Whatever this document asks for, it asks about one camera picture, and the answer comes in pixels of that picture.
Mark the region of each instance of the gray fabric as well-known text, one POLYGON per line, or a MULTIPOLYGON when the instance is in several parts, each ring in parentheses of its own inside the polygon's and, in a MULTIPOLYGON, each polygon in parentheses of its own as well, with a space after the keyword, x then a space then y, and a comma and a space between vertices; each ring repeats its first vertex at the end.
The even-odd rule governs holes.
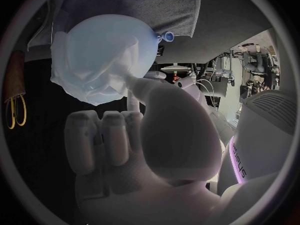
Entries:
POLYGON ((176 37, 161 42, 163 55, 158 64, 205 64, 228 49, 271 27, 250 0, 201 0, 198 21, 192 39, 176 37))
POLYGON ((243 53, 244 68, 249 69, 252 72, 264 73, 265 68, 263 66, 262 53, 257 52, 256 57, 257 57, 257 62, 249 62, 249 55, 247 52, 244 52, 243 53))
POLYGON ((29 46, 51 43, 53 32, 68 32, 78 23, 103 14, 137 18, 155 32, 171 31, 175 36, 193 36, 201 0, 51 0, 50 18, 29 46))

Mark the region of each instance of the white robotic hand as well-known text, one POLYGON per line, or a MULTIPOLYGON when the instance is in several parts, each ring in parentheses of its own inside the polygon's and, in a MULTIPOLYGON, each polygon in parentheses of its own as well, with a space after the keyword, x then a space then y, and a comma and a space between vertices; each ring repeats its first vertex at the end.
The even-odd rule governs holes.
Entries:
POLYGON ((76 200, 89 224, 199 224, 220 197, 206 181, 171 186, 146 164, 139 112, 95 111, 68 116, 65 148, 77 174, 76 200))

